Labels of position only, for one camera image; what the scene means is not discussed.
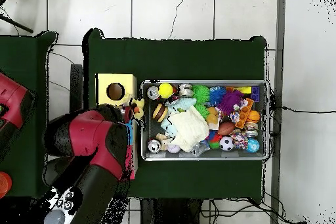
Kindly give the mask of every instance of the green spiky ball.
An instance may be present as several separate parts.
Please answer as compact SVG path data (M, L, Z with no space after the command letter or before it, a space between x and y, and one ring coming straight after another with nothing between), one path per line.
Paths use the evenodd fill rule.
M209 142L210 148L219 148L219 142Z
M201 116L204 119L206 119L208 117L209 111L207 110L207 108L204 105L196 103L194 106L195 106L196 110L201 114Z
M205 101L209 100L210 90L204 85L194 85L192 86L194 92L194 98L197 100L196 103L203 104Z

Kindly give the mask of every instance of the soccer ball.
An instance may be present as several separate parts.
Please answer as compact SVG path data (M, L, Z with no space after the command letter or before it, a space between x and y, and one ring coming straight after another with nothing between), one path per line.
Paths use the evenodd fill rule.
M219 144L222 150L232 150L234 148L234 141L230 136L223 136Z

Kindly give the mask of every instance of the green tablecloth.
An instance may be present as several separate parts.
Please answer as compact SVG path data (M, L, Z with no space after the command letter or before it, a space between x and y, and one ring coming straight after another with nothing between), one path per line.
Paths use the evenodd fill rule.
M251 41L104 39L100 30L91 29L83 40L84 107L95 106L96 73L133 74L138 85L146 79L264 79L265 45L262 37ZM147 162L139 155L129 196L252 197L260 202L261 177L261 161Z
M0 163L0 171L12 178L7 196L41 196L45 149L42 135L47 119L46 57L56 33L43 32L38 37L0 35L0 71L37 96L36 108L10 151Z

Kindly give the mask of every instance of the red ball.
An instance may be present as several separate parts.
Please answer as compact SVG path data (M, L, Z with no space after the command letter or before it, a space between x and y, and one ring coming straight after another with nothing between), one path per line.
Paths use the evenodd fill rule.
M233 132L234 128L235 128L234 123L229 121L222 122L219 125L219 130L217 131L217 133L222 136L229 135L231 132Z

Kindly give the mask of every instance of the gray tray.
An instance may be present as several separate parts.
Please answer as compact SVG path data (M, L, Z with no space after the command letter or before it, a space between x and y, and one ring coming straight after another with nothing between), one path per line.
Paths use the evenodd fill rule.
M177 154L171 154L167 151L160 151L158 154L153 154L147 149L147 142L149 138L155 138L158 133L164 134L165 131L161 128L160 123L152 119L152 114L158 101L151 101L147 97L147 89L153 85L159 86L160 83L171 83L176 87L180 83L202 84L208 87L221 86L221 87L259 87L259 102L253 104L252 109L258 111L261 119L258 122L259 131L256 139L260 143L260 148L255 153L249 153L244 150L232 150L225 152L221 149L211 149L205 151L201 156L195 157L190 153L180 151ZM145 128L141 129L141 156L146 161L172 161L172 160L262 160L268 157L269 151L269 119L267 117L269 105L269 85L266 81L261 80L161 80L151 81L146 80L140 85L140 92L145 100L144 105L144 121Z

